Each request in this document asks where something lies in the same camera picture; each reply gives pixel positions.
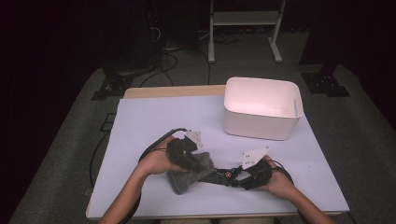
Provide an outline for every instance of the white metal stand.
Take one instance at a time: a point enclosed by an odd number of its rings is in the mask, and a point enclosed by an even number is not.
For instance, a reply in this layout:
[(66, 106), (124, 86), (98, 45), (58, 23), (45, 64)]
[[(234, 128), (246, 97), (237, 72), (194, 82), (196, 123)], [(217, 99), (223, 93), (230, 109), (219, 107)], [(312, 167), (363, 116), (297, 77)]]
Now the white metal stand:
[(278, 11), (233, 11), (233, 12), (214, 12), (213, 0), (210, 1), (210, 30), (209, 30), (209, 50), (208, 60), (210, 63), (215, 61), (215, 44), (213, 41), (214, 26), (220, 25), (274, 25), (275, 30), (272, 37), (268, 38), (271, 50), (277, 63), (282, 62), (279, 50), (276, 45), (276, 38), (282, 22), (283, 11), (286, 0), (281, 0)]

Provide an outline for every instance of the forearm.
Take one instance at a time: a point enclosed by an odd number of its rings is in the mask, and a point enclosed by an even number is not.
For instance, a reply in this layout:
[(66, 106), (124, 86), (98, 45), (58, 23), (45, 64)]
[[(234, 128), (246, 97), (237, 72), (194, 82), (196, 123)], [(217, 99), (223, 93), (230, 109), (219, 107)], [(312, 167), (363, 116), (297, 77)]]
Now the forearm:
[(122, 221), (136, 203), (147, 176), (135, 169), (99, 223), (119, 223)]
[(289, 196), (290, 202), (303, 214), (306, 220), (312, 224), (335, 223), (331, 218), (318, 209), (304, 194), (295, 189)]

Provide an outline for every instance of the person's left hand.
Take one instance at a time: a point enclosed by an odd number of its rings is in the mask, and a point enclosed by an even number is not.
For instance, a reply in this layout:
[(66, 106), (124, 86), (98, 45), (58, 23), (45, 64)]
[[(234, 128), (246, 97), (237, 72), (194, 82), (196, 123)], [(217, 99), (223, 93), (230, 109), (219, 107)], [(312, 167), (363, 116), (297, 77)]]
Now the person's left hand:
[(168, 143), (174, 138), (174, 136), (169, 136), (163, 140), (137, 164), (136, 169), (144, 172), (146, 175), (158, 175), (167, 171), (187, 172), (186, 169), (173, 164), (166, 153)]

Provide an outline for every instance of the white tabletop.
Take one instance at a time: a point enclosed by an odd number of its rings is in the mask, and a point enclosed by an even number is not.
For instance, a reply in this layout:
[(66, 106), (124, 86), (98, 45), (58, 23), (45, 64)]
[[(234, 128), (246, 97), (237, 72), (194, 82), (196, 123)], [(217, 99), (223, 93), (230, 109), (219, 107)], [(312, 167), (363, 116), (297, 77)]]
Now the white tabletop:
[[(242, 152), (269, 146), (269, 156), (291, 174), (295, 185), (322, 211), (348, 211), (347, 202), (305, 116), (290, 139), (269, 141), (228, 135), (222, 129), (222, 95), (120, 100), (106, 155), (91, 197), (88, 218), (101, 217), (137, 165), (142, 152), (175, 128), (200, 131), (217, 168), (241, 164)], [(194, 183), (176, 195), (166, 174), (150, 176), (135, 218), (235, 217), (294, 214), (291, 203), (268, 192)]]

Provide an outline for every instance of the floor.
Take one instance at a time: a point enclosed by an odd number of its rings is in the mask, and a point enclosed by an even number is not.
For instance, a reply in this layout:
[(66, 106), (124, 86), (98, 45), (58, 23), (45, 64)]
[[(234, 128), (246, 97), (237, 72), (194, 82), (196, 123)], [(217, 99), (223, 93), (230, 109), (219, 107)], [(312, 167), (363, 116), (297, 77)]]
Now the floor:
[[(299, 65), (308, 33), (281, 32), (277, 44), (283, 63), (275, 63), (266, 37), (237, 35), (233, 44), (216, 44), (216, 61), (208, 64), (207, 41), (200, 50), (183, 49), (162, 56), (164, 74), (134, 79), (132, 87), (225, 84), (229, 77), (264, 77), (292, 81), (300, 88), (304, 113), (318, 139), (350, 208), (359, 224), (393, 223), (396, 220), (396, 132), (361, 88), (359, 80), (339, 65), (334, 76), (350, 97), (312, 94), (301, 76), (317, 72), (320, 65)], [(10, 223), (95, 223), (85, 217), (92, 179), (99, 172), (108, 136), (101, 132), (106, 116), (117, 112), (120, 96), (93, 101), (105, 81), (98, 68), (81, 90), (62, 128), (54, 139), (34, 181)], [(349, 214), (334, 219), (354, 223)], [(302, 223), (282, 217), (281, 223)], [(151, 223), (135, 221), (134, 223)]]

